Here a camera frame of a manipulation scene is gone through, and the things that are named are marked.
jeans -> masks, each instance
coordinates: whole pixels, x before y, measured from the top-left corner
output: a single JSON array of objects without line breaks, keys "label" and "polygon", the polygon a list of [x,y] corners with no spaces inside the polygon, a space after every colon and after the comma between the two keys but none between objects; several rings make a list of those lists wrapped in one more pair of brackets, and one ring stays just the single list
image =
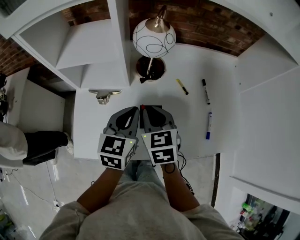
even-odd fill
[{"label": "jeans", "polygon": [[165,188],[162,182],[159,180],[154,167],[152,167],[151,161],[133,161],[131,160],[125,171],[120,178],[119,184],[126,181],[138,181],[138,182],[153,182],[161,188]]}]

black pants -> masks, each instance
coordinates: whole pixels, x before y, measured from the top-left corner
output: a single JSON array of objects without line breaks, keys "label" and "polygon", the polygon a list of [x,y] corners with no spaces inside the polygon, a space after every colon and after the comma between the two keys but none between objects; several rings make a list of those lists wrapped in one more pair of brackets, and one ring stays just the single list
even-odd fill
[{"label": "black pants", "polygon": [[62,132],[25,133],[28,150],[24,165],[35,166],[55,158],[55,149],[66,146],[68,137]]}]

lamp base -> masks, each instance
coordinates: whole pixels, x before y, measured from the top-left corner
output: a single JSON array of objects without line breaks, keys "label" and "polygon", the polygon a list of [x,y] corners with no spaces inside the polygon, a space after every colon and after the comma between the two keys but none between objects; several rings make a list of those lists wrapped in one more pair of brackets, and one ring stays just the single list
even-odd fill
[{"label": "lamp base", "polygon": [[136,71],[144,81],[155,81],[165,72],[165,64],[160,58],[153,58],[149,74],[147,74],[151,58],[142,56],[136,63]]}]

person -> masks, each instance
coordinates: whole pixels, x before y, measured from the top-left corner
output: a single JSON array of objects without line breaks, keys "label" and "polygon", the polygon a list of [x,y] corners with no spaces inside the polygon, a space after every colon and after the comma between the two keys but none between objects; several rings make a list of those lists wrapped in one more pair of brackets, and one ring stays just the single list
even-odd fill
[{"label": "person", "polygon": [[23,167],[53,160],[56,164],[56,149],[65,146],[73,155],[71,138],[62,132],[41,131],[24,133],[17,127],[0,122],[0,166]]},{"label": "person", "polygon": [[165,187],[150,161],[131,160],[124,172],[107,168],[61,207],[40,240],[242,239],[214,208],[199,204],[176,166],[161,167]]}]

black marker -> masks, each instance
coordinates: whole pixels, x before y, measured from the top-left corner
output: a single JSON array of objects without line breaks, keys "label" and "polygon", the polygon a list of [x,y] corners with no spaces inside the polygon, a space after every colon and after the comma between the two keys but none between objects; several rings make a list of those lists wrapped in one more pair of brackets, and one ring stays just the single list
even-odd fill
[{"label": "black marker", "polygon": [[205,79],[202,79],[202,84],[203,84],[203,88],[204,88],[204,91],[205,91],[206,102],[207,102],[208,105],[210,105],[210,98],[208,97],[208,92],[207,92]]}]

